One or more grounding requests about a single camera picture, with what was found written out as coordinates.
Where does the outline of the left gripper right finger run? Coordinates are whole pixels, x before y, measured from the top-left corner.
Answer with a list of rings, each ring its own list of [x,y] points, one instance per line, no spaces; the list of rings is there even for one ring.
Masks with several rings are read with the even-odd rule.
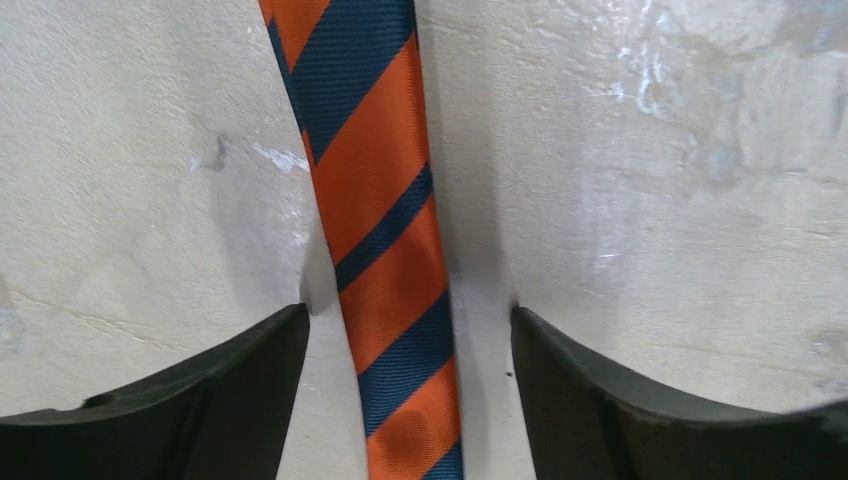
[[[650,379],[511,310],[511,348],[540,479],[843,479],[847,404],[769,413]]]

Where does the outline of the orange navy striped tie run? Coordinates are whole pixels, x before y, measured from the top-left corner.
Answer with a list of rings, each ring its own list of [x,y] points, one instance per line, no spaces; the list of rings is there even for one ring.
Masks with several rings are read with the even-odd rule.
[[[372,479],[464,475],[454,333],[410,1],[260,5],[310,165]]]

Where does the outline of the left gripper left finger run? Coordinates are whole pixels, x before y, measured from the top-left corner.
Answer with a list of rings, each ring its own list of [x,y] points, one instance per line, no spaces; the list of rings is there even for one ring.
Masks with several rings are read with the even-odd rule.
[[[1,420],[5,479],[272,479],[310,320],[290,305],[232,339],[88,398]]]

